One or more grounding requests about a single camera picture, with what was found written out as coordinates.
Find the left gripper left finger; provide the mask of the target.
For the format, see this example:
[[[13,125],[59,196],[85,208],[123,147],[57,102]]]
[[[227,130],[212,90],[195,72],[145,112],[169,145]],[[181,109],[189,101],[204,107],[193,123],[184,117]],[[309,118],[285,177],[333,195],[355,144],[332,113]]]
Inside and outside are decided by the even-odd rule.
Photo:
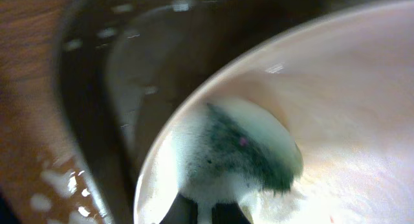
[[[197,224],[196,202],[177,194],[160,224]]]

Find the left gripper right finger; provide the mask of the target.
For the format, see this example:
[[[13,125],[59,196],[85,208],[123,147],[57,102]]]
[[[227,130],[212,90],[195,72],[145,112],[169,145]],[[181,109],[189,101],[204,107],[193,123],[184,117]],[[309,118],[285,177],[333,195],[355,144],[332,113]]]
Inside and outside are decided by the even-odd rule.
[[[250,224],[237,203],[218,203],[212,208],[213,224]]]

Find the green yellow sponge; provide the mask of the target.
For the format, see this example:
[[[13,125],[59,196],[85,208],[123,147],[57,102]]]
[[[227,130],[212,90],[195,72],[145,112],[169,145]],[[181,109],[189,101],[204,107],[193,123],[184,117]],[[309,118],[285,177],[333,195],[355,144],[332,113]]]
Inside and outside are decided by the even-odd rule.
[[[290,190],[303,157],[286,128],[241,98],[209,100],[171,131],[179,192],[199,204],[234,203],[255,191]]]

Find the pinkish white plate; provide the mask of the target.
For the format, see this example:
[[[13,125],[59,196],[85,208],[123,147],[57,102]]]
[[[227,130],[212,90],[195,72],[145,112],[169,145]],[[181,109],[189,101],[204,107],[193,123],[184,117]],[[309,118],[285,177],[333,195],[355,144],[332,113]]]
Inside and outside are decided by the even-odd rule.
[[[181,194],[174,126],[221,98],[267,110],[303,157],[290,190],[234,202],[250,223],[413,222],[413,0],[304,23],[207,79],[154,140],[136,185],[135,223],[160,223]]]

